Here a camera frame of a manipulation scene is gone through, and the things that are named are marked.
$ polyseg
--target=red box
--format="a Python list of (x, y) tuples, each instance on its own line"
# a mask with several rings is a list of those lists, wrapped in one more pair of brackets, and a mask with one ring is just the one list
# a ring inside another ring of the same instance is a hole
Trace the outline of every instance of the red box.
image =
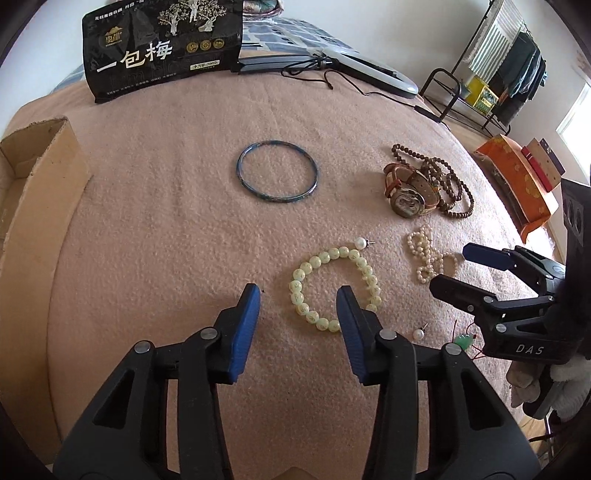
[(521, 149), (521, 153), (523, 153), (527, 161), (530, 163), (531, 168), (534, 169), (534, 172), (538, 176), (538, 179), (540, 180), (541, 184), (544, 186), (544, 189), (547, 192), (551, 192), (552, 190), (554, 190), (554, 187), (548, 179), (548, 176), (546, 175), (544, 170), (542, 170), (542, 167), (540, 166), (536, 158), (531, 154), (530, 149), (527, 147), (523, 147)]

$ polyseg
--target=pearl necklace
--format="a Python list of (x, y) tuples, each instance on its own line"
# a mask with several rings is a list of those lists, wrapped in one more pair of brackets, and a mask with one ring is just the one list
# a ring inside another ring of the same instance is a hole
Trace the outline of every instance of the pearl necklace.
[(457, 271), (457, 257), (452, 252), (441, 253), (433, 246), (433, 230), (428, 225), (423, 225), (418, 232), (409, 233), (407, 236), (407, 245), (413, 256), (424, 264), (417, 269), (417, 280), (420, 283), (427, 283), (437, 275), (443, 274), (443, 259), (450, 257), (453, 259), (452, 277)]

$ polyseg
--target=black snack bag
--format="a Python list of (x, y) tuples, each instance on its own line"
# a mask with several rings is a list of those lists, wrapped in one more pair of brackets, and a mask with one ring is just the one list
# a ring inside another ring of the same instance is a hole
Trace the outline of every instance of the black snack bag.
[(97, 103), (156, 83), (229, 70), (242, 46), (242, 0), (128, 0), (82, 19)]

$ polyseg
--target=wristwatch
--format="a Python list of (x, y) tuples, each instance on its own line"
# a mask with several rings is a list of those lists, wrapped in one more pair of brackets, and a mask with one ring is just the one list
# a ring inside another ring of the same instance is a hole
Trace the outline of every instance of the wristwatch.
[(390, 206), (403, 218), (431, 213), (439, 205), (440, 196), (427, 177), (416, 168), (391, 163), (384, 168), (385, 195)]

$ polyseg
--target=metal screw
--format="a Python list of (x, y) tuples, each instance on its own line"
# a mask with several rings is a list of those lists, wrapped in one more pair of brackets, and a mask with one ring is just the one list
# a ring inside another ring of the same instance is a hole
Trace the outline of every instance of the metal screw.
[(146, 340), (142, 340), (134, 345), (135, 353), (147, 353), (151, 348), (152, 346), (150, 345), (150, 342), (147, 342)]
[(445, 346), (445, 351), (447, 353), (449, 353), (450, 355), (456, 356), (456, 355), (460, 355), (460, 353), (462, 353), (463, 350), (462, 350), (462, 347), (456, 343), (448, 343)]
[(217, 330), (215, 328), (205, 328), (201, 330), (201, 338), (203, 340), (213, 340), (217, 337)]
[(396, 332), (389, 329), (380, 330), (379, 335), (384, 340), (394, 340), (396, 338)]

